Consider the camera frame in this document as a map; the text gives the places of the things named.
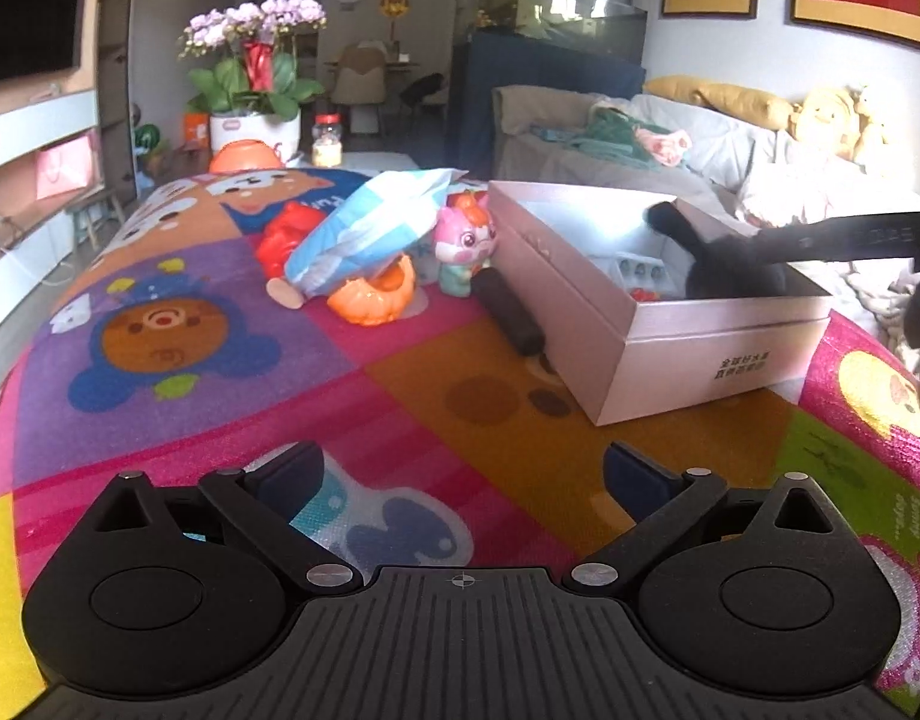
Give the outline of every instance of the blue and white bag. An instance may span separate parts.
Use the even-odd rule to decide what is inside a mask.
[[[374,276],[436,226],[463,172],[384,172],[354,191],[287,260],[286,278],[305,298],[332,295]]]

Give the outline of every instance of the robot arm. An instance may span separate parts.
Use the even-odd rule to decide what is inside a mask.
[[[914,270],[920,272],[920,213],[828,218],[761,230],[751,242],[764,264],[913,258]],[[920,284],[906,310],[904,331],[910,346],[920,349]]]

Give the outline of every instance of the wooden stool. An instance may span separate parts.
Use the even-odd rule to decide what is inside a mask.
[[[120,199],[112,189],[100,189],[99,191],[94,191],[93,194],[87,194],[87,196],[79,200],[74,200],[66,206],[66,213],[73,217],[73,252],[77,250],[77,236],[79,235],[80,228],[79,220],[83,220],[82,226],[86,228],[86,234],[89,236],[90,245],[92,245],[93,251],[98,251],[100,249],[100,241],[97,238],[96,227],[93,225],[92,218],[90,218],[90,209],[96,205],[103,205],[109,208],[113,214],[116,215],[121,226],[127,221],[124,213],[122,213]]]

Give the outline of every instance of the yellow teddy bear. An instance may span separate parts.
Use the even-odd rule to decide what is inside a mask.
[[[887,124],[889,108],[887,95],[879,87],[865,86],[857,94],[855,110],[864,124],[853,162],[867,175],[912,186],[913,166],[893,127]]]
[[[860,137],[860,117],[849,89],[814,89],[790,117],[790,134],[820,151],[850,160]]]

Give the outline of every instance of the plastic jar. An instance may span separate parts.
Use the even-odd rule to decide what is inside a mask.
[[[313,127],[313,139],[313,167],[340,167],[343,164],[340,114],[319,114]]]

